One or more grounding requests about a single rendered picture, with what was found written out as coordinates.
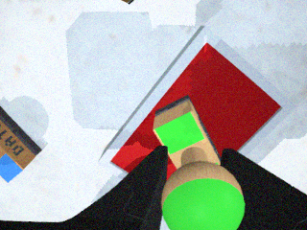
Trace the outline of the wooden stamp with green top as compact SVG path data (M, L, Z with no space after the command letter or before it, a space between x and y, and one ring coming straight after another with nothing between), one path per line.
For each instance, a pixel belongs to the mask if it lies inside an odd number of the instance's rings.
M169 230L237 230L245 214L241 185L224 169L188 95L154 111L153 133L176 171L161 193Z

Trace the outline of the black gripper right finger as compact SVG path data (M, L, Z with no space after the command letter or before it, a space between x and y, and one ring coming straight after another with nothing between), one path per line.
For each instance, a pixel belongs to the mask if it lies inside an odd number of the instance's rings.
M307 230L307 195L241 152L224 149L222 164L238 180L245 214L237 230Z

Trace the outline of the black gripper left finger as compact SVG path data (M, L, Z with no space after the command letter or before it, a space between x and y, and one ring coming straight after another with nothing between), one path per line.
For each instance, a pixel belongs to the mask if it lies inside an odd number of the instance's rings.
M111 191L61 222L5 221L0 230L160 230L168 147L157 146Z

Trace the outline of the yellow rubber stamp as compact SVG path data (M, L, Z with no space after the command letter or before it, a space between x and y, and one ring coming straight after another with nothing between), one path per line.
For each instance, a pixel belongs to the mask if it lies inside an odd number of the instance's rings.
M124 1L124 3L130 5L131 3L133 3L134 0L122 0L122 1Z

